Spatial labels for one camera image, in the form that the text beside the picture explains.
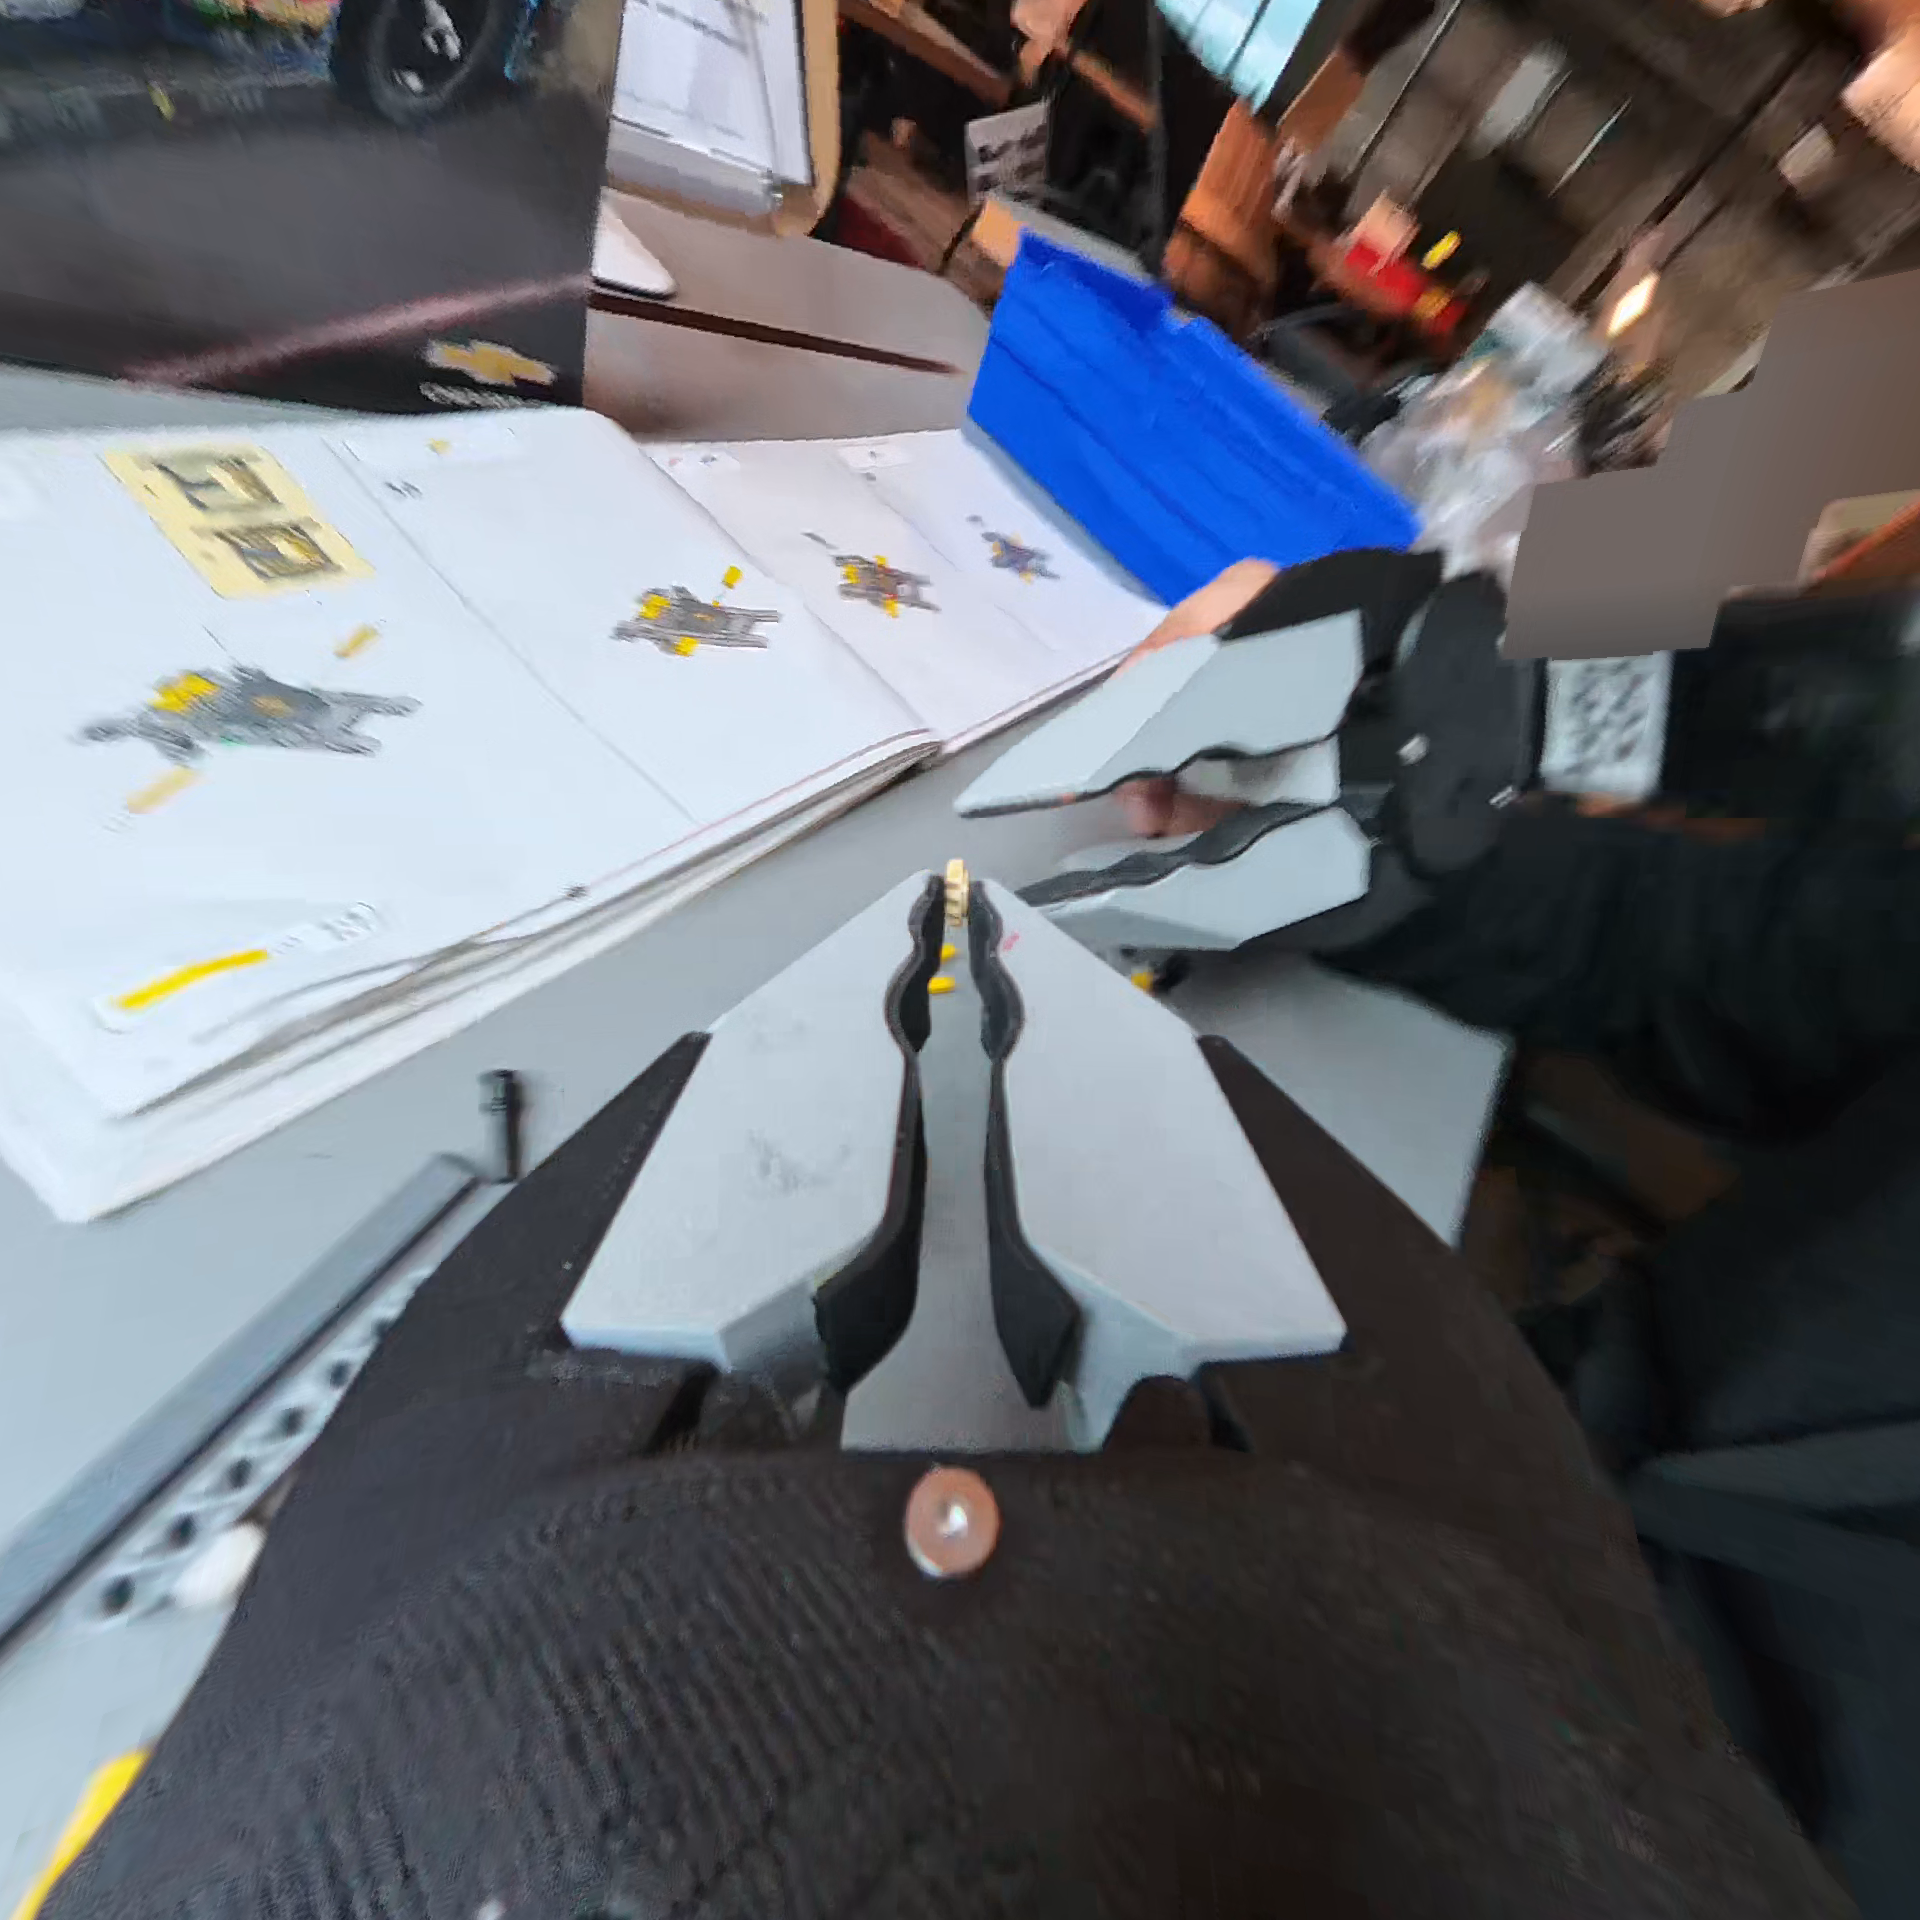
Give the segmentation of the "person's body in black clothing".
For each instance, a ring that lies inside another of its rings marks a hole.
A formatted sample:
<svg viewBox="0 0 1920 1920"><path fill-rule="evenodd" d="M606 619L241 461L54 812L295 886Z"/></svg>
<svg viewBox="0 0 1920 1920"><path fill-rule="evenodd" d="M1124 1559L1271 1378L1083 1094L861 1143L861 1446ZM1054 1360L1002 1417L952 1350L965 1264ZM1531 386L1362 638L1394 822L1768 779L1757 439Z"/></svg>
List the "person's body in black clothing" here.
<svg viewBox="0 0 1920 1920"><path fill-rule="evenodd" d="M1730 1741L1918 1916L1918 1059L1523 1331Z"/></svg>

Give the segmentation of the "white instruction booklet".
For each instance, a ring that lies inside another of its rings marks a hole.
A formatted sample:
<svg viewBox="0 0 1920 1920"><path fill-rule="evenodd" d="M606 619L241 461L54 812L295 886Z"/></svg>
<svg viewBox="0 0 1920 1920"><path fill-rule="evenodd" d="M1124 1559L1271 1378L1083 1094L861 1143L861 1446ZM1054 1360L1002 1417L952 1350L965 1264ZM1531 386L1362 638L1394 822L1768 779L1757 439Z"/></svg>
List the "white instruction booklet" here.
<svg viewBox="0 0 1920 1920"><path fill-rule="evenodd" d="M2 1163L136 1205L1159 619L959 431L7 431Z"/></svg>

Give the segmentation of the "person's right forearm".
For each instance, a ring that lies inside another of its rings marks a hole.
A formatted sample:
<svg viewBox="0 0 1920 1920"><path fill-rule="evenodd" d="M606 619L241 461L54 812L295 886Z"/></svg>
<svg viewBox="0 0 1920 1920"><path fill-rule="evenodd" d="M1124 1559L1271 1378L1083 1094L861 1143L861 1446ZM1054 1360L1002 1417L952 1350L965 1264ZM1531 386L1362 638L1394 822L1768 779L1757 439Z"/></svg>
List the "person's right forearm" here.
<svg viewBox="0 0 1920 1920"><path fill-rule="evenodd" d="M1792 1140L1918 1065L1918 832L1531 805L1330 963L1720 1140Z"/></svg>

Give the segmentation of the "person's right hand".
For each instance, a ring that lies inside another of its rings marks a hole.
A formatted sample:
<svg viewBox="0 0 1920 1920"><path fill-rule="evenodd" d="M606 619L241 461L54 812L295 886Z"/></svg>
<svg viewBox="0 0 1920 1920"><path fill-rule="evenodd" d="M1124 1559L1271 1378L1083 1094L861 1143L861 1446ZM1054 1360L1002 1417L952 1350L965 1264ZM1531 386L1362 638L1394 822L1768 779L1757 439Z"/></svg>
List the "person's right hand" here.
<svg viewBox="0 0 1920 1920"><path fill-rule="evenodd" d="M1273 577L1278 568L1259 558L1224 568L1206 588L1192 591L1186 602L1166 610L1155 630L1142 638L1116 671L1129 673L1179 640L1216 634L1221 625L1234 622L1238 610L1257 602ZM1174 779L1129 781L1116 790L1116 806L1125 831L1138 839L1194 836L1238 811L1234 799L1194 793Z"/></svg>

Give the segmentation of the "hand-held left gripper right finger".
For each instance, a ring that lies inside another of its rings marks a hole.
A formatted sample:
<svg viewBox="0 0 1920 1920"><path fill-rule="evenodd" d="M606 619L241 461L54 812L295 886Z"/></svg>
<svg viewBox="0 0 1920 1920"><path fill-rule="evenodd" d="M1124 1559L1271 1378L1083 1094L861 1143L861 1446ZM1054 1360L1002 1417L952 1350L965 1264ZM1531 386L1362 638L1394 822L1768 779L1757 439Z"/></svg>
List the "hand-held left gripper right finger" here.
<svg viewBox="0 0 1920 1920"><path fill-rule="evenodd" d="M969 966L989 1061L989 1299L1021 1401L1331 1357L1346 1319L1194 1030L996 883Z"/></svg>

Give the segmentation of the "dark grey lego beam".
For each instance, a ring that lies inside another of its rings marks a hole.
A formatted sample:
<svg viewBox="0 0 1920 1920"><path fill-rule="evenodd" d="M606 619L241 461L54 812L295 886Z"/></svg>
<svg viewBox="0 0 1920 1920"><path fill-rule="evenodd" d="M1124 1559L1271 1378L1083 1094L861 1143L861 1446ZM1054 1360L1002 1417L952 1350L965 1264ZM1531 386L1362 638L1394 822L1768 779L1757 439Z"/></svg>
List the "dark grey lego beam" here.
<svg viewBox="0 0 1920 1920"><path fill-rule="evenodd" d="M2 1548L2 1648L178 1595L320 1438L408 1299L502 1194L432 1159Z"/></svg>

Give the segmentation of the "blue plastic bin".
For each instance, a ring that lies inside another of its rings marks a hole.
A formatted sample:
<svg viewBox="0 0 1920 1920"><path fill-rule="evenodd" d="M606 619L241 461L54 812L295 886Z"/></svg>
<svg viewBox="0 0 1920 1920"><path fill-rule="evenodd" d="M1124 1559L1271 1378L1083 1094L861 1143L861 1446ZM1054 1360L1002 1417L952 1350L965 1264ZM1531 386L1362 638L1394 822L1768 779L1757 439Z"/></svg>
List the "blue plastic bin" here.
<svg viewBox="0 0 1920 1920"><path fill-rule="evenodd" d="M1164 289L1024 231L965 404L1166 603L1234 563L1403 551L1414 509Z"/></svg>

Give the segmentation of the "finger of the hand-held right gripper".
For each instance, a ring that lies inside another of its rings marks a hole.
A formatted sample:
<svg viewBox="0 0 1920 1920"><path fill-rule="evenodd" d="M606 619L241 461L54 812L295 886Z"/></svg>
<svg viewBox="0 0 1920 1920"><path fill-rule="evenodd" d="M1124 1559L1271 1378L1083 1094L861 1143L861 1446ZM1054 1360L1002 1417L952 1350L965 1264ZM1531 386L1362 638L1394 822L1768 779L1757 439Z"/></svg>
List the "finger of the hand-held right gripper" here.
<svg viewBox="0 0 1920 1920"><path fill-rule="evenodd" d="M1206 757L1268 761L1314 747L1338 733L1362 667L1358 610L1174 640L1021 735L952 811L996 820L1174 779Z"/></svg>
<svg viewBox="0 0 1920 1920"><path fill-rule="evenodd" d="M1083 852L1029 908L1099 953L1229 953L1362 902L1374 844L1342 806L1264 805L1192 836Z"/></svg>

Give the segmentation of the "black lego set box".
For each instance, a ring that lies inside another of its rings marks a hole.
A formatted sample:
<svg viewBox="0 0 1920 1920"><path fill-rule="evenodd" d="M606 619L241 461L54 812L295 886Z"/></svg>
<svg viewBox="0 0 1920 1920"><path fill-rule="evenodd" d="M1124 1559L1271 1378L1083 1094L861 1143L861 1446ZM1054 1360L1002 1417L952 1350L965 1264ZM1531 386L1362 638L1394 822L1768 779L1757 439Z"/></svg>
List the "black lego set box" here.
<svg viewBox="0 0 1920 1920"><path fill-rule="evenodd" d="M2 5L2 359L584 402L617 5Z"/></svg>

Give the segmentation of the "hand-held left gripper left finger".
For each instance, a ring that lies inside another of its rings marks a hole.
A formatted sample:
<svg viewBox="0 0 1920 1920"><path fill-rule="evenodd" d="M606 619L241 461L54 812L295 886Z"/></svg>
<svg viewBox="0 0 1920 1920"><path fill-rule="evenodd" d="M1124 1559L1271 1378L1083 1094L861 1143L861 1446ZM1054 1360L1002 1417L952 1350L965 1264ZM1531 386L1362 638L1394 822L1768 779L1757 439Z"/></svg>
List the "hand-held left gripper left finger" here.
<svg viewBox="0 0 1920 1920"><path fill-rule="evenodd" d="M582 1351L848 1395L918 1308L921 1049L943 879L723 1015L563 1314Z"/></svg>

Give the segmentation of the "pile of clear plastic bags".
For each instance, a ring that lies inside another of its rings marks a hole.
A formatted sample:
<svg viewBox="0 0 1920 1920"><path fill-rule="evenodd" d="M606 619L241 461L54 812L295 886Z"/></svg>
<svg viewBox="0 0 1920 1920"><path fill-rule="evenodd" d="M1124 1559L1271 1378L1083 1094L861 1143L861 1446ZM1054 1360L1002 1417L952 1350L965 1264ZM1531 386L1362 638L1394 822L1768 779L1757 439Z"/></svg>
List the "pile of clear plastic bags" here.
<svg viewBox="0 0 1920 1920"><path fill-rule="evenodd" d="M1525 285L1438 377L1403 379L1394 415L1358 461L1420 524L1416 550L1448 574L1513 581L1531 500L1547 483L1650 468L1670 431L1670 379L1652 353L1655 274L1576 313Z"/></svg>

